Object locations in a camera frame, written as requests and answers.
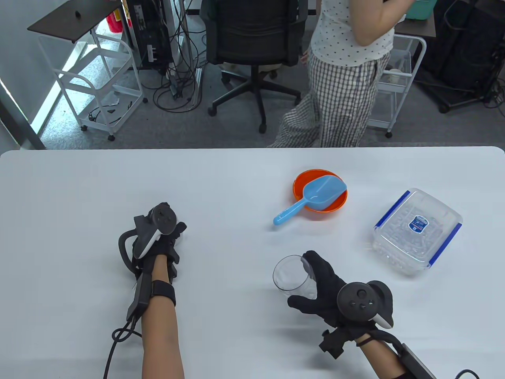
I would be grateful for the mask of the person's right hand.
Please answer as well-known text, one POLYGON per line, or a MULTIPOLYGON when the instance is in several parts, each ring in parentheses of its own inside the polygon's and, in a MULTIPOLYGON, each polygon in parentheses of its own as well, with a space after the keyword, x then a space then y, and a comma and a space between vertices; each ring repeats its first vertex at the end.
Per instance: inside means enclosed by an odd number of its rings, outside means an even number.
POLYGON ((307 251, 302 258, 308 262, 314 273, 317 298, 309 299, 304 296, 292 295, 288 297, 288 306, 303 314, 317 315, 331 327, 343 326, 344 320, 337 305, 337 296, 346 282, 339 278, 330 263, 315 251, 307 251))

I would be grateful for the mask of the person's left hand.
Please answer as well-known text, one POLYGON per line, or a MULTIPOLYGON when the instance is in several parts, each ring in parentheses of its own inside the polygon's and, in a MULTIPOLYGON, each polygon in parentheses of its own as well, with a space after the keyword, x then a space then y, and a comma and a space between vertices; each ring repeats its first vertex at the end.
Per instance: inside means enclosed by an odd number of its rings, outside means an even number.
POLYGON ((155 259, 159 255, 164 255, 166 257, 166 266, 171 270, 173 265, 179 263, 179 255, 175 251, 176 241, 186 229, 187 225, 184 222, 178 222, 172 233, 159 235, 147 248, 146 252, 141 252, 140 257, 133 257, 132 264, 144 268, 151 258, 155 259))

